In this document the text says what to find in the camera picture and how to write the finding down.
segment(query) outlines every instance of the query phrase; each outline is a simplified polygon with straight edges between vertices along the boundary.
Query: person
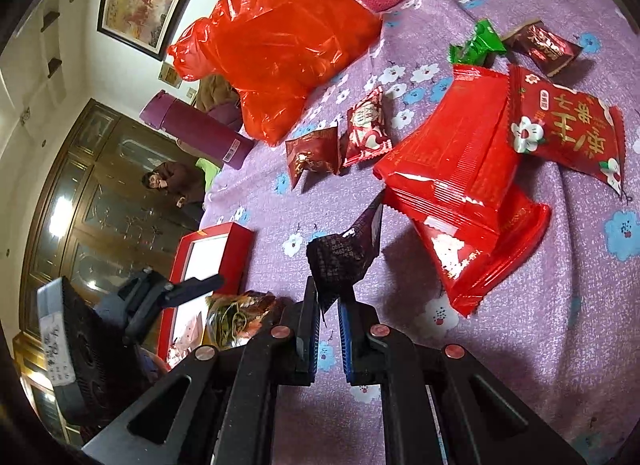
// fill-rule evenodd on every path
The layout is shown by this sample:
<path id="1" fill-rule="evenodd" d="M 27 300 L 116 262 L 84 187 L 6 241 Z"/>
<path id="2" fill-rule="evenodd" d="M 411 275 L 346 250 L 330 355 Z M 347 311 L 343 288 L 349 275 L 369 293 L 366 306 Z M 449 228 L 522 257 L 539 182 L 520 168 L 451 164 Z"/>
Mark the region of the person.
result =
<path id="1" fill-rule="evenodd" d="M 164 162 L 142 175 L 142 184 L 149 189 L 164 190 L 187 216 L 199 224 L 204 210 L 205 175 L 202 169 L 182 162 Z"/>

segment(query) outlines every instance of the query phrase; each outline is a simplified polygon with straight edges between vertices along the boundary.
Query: dark red candy wrapper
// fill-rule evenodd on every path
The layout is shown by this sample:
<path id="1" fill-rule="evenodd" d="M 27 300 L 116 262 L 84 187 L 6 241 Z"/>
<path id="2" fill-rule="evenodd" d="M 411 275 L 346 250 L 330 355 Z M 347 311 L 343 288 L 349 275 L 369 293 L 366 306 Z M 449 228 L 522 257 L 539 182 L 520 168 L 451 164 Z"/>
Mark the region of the dark red candy wrapper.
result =
<path id="1" fill-rule="evenodd" d="M 353 108 L 348 109 L 349 143 L 342 164 L 344 168 L 391 151 L 393 146 L 385 133 L 382 95 L 382 86 L 378 86 Z"/>
<path id="2" fill-rule="evenodd" d="M 622 195 L 625 128 L 622 112 L 602 100 L 511 65 L 511 143 L 584 172 Z"/>
<path id="3" fill-rule="evenodd" d="M 527 23 L 504 42 L 528 55 L 547 77 L 553 77 L 582 51 L 581 46 L 547 30 L 541 21 Z"/>
<path id="4" fill-rule="evenodd" d="M 291 188 L 296 188 L 303 171 L 340 172 L 338 127 L 312 131 L 285 142 Z"/>
<path id="5" fill-rule="evenodd" d="M 500 236 L 498 209 L 518 157 L 510 138 L 509 78 L 455 65 L 454 81 L 433 115 L 373 168 L 385 204 L 478 250 Z"/>
<path id="6" fill-rule="evenodd" d="M 362 280 L 373 260 L 380 254 L 382 228 L 380 191 L 369 206 L 342 234 L 313 239 L 306 246 L 306 258 L 318 290 L 322 314 L 353 285 Z"/>
<path id="7" fill-rule="evenodd" d="M 436 265 L 451 306 L 465 317 L 482 298 L 531 255 L 551 218 L 548 205 L 534 203 L 512 185 L 500 207 L 500 238 L 492 252 L 414 220 Z"/>

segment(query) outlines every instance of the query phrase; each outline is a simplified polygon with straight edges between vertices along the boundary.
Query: red plastic bag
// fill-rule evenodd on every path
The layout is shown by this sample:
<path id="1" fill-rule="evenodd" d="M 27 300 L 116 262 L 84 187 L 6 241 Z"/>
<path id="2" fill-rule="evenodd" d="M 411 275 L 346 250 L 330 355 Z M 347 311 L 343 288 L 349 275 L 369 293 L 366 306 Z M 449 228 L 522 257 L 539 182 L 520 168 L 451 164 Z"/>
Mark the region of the red plastic bag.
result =
<path id="1" fill-rule="evenodd" d="M 510 145 L 509 78 L 455 65 L 433 115 L 374 167 L 385 204 L 490 252 L 519 155 Z"/>
<path id="2" fill-rule="evenodd" d="M 360 56 L 381 26 L 354 0 L 220 0 L 168 53 L 187 81 L 225 76 L 240 93 L 246 132 L 274 146 L 309 93 Z"/>
<path id="3" fill-rule="evenodd" d="M 526 261 L 551 219 L 551 207 L 534 203 L 512 185 L 500 207 L 500 238 L 492 252 L 414 220 L 414 227 L 436 265 L 451 306 L 465 317 L 494 286 Z"/>

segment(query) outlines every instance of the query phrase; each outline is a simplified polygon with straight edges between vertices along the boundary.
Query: green candy wrapper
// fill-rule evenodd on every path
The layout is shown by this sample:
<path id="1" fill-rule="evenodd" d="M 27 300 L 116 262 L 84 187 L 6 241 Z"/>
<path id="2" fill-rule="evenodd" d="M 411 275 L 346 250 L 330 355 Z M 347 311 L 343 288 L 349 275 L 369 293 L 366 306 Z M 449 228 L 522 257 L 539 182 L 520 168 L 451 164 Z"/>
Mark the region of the green candy wrapper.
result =
<path id="1" fill-rule="evenodd" d="M 506 54 L 507 49 L 495 33 L 489 20 L 476 23 L 474 36 L 464 46 L 449 45 L 449 62 L 452 64 L 473 64 L 482 66 L 489 52 Z"/>

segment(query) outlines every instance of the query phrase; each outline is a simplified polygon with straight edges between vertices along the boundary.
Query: bed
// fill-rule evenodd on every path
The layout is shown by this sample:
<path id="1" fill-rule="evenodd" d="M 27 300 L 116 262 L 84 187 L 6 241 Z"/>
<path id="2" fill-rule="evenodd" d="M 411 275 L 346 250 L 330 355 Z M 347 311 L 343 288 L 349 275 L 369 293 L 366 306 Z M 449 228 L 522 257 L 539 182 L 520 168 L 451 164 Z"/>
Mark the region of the bed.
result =
<path id="1" fill-rule="evenodd" d="M 319 87 L 289 137 L 338 124 L 368 89 L 382 84 L 390 134 L 398 142 L 426 120 L 449 87 L 450 42 L 463 44 L 475 20 L 500 33 L 540 17 L 579 42 L 580 58 L 554 82 L 617 104 L 626 127 L 626 193 L 537 158 L 516 181 L 553 207 L 535 253 L 468 318 L 451 309 L 410 221 L 385 208 L 382 252 L 356 296 L 414 342 L 457 342 L 530 405 L 587 459 L 604 463 L 640 413 L 640 40 L 611 0 L 404 0 L 383 14 L 380 40 Z M 535 70 L 528 58 L 518 62 Z M 506 72 L 498 59 L 494 69 Z M 343 232 L 380 191 L 371 166 L 344 176 L 307 173 L 290 190 L 284 145 L 258 145 L 241 171 L 225 168 L 206 195 L 201 226 L 237 221 L 256 233 L 247 289 L 300 300 L 309 274 L 305 246 Z M 337 312 L 321 328 L 310 388 L 283 387 L 274 463 L 382 464 L 380 388 L 351 387 L 340 362 Z"/>

